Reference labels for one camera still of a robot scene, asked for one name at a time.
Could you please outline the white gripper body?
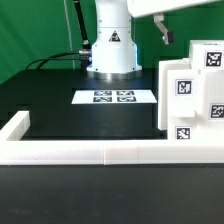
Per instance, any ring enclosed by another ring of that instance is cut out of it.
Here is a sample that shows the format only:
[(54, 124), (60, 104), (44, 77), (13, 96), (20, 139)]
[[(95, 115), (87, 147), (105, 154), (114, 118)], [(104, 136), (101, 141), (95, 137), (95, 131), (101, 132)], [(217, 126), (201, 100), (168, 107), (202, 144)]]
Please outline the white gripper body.
[(168, 12), (219, 0), (127, 0), (128, 11), (134, 18)]

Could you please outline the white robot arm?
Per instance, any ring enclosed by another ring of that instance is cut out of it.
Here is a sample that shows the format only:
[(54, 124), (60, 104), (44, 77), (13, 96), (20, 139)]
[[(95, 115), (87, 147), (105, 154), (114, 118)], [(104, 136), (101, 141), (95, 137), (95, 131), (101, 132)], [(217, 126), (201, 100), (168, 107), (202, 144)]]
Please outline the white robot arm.
[(91, 49), (88, 74), (101, 79), (128, 79), (142, 66), (137, 61), (137, 45), (131, 37), (131, 18), (152, 15), (166, 44), (174, 33), (162, 23), (164, 12), (208, 4), (220, 0), (95, 0), (97, 39)]

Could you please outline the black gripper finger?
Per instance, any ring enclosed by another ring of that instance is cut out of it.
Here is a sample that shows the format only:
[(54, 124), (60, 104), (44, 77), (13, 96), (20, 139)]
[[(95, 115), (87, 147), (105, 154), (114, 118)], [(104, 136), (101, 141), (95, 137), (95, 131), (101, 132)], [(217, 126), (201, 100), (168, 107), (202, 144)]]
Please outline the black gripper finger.
[(166, 45), (172, 44), (174, 42), (174, 32), (169, 31), (165, 25), (163, 24), (164, 21), (164, 14), (163, 13), (157, 13), (153, 15), (154, 17), (154, 23), (158, 27), (158, 29), (162, 32), (163, 34), (163, 41)]

